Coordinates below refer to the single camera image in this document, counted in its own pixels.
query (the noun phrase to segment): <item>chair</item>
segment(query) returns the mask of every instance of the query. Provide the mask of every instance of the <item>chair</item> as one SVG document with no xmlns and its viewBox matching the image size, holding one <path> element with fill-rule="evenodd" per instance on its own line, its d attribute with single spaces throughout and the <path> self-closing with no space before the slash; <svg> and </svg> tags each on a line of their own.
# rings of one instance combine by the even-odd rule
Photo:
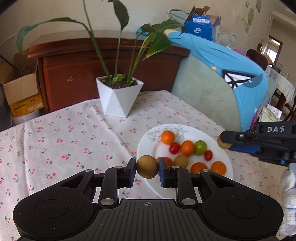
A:
<svg viewBox="0 0 296 241">
<path fill-rule="evenodd" d="M 287 115 L 287 117 L 284 119 L 284 121 L 288 121 L 289 118 L 290 121 L 295 121 L 296 120 L 296 112 L 295 112 L 295 107 L 296 107 L 296 96 L 294 98 L 294 104 L 293 106 L 291 107 L 288 103 L 285 104 L 285 107 L 287 107 L 290 111 L 290 113 Z"/>
<path fill-rule="evenodd" d="M 249 49 L 247 51 L 247 56 L 257 63 L 263 70 L 266 70 L 268 66 L 268 60 L 263 54 L 260 54 L 257 50 Z"/>
<path fill-rule="evenodd" d="M 275 90 L 274 95 L 279 99 L 279 101 L 277 102 L 275 108 L 283 111 L 283 107 L 286 103 L 286 97 L 283 93 L 281 93 L 281 94 L 277 93 L 277 90 L 278 89 Z"/>
</svg>

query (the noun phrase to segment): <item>white wall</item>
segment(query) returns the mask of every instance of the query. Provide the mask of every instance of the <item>white wall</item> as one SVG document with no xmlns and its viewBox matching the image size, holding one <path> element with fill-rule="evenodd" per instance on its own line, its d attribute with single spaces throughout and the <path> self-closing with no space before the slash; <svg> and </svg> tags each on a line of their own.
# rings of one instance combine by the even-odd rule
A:
<svg viewBox="0 0 296 241">
<path fill-rule="evenodd" d="M 281 75 L 288 72 L 290 74 L 289 81 L 296 86 L 296 31 L 277 20 L 274 20 L 270 35 L 283 42 L 283 47 L 277 63 L 283 65 Z"/>
<path fill-rule="evenodd" d="M 122 0 L 127 6 L 130 23 L 125 31 L 135 31 L 145 23 L 158 23 L 167 18 L 170 8 L 190 11 L 196 7 L 210 6 L 210 14 L 222 16 L 221 31 L 238 36 L 237 47 L 242 52 L 256 48 L 258 42 L 266 36 L 269 25 L 268 16 L 274 11 L 274 1 L 262 0 L 261 13 L 255 8 L 257 0 L 248 0 L 249 8 L 254 7 L 255 17 L 249 34 L 245 31 L 242 18 L 247 18 L 246 0 Z M 86 0 L 87 9 L 94 29 L 119 30 L 119 23 L 114 15 L 112 3 L 107 0 Z M 71 17 L 86 22 L 81 0 L 18 0 L 0 16 L 0 43 L 17 34 L 26 25 L 56 17 Z M 48 23 L 35 29 L 24 41 L 28 46 L 38 36 L 54 32 L 82 30 L 74 23 Z M 12 59 L 17 52 L 15 37 L 0 45 L 0 53 Z"/>
</svg>

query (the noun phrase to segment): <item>cherry tomato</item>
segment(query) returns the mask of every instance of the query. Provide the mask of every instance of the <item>cherry tomato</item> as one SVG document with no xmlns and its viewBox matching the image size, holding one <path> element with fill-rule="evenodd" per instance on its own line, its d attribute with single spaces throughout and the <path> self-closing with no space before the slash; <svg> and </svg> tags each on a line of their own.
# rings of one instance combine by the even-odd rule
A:
<svg viewBox="0 0 296 241">
<path fill-rule="evenodd" d="M 169 147 L 169 152 L 172 154 L 177 154 L 180 150 L 181 146 L 178 142 L 173 142 Z"/>
<path fill-rule="evenodd" d="M 210 161 L 213 158 L 213 152 L 211 150 L 206 150 L 204 154 L 205 160 Z"/>
</svg>

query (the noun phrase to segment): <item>tablecloth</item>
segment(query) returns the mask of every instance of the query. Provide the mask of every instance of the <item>tablecloth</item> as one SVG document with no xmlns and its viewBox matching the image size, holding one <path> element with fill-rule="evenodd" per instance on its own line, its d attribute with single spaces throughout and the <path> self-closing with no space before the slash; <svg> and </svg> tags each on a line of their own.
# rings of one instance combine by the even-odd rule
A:
<svg viewBox="0 0 296 241">
<path fill-rule="evenodd" d="M 285 95 L 286 102 L 293 102 L 294 96 L 295 96 L 295 87 L 294 85 L 284 78 L 282 75 L 280 75 L 278 72 L 276 72 L 271 67 L 267 67 L 265 70 L 265 73 L 267 74 L 268 78 L 273 79 L 275 82 L 277 82 L 278 89 Z"/>
<path fill-rule="evenodd" d="M 84 169 L 95 173 L 124 166 L 141 137 L 151 128 L 179 123 L 216 138 L 223 129 L 167 91 L 137 97 L 126 119 L 104 116 L 99 99 L 85 101 L 44 115 L 0 133 L 0 240 L 17 240 L 12 220 L 15 205 Z M 285 168 L 263 163 L 244 153 L 226 151 L 234 179 L 280 202 L 279 179 Z M 136 175 L 120 198 L 158 198 Z"/>
</svg>

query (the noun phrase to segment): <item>geometric planter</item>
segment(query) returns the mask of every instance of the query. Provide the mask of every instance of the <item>geometric planter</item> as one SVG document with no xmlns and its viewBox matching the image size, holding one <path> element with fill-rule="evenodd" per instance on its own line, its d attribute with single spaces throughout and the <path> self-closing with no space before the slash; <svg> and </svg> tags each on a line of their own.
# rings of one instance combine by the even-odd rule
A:
<svg viewBox="0 0 296 241">
<path fill-rule="evenodd" d="M 104 115 L 126 118 L 144 83 L 133 78 L 137 85 L 113 90 L 101 82 L 105 77 L 96 78 Z"/>
</svg>

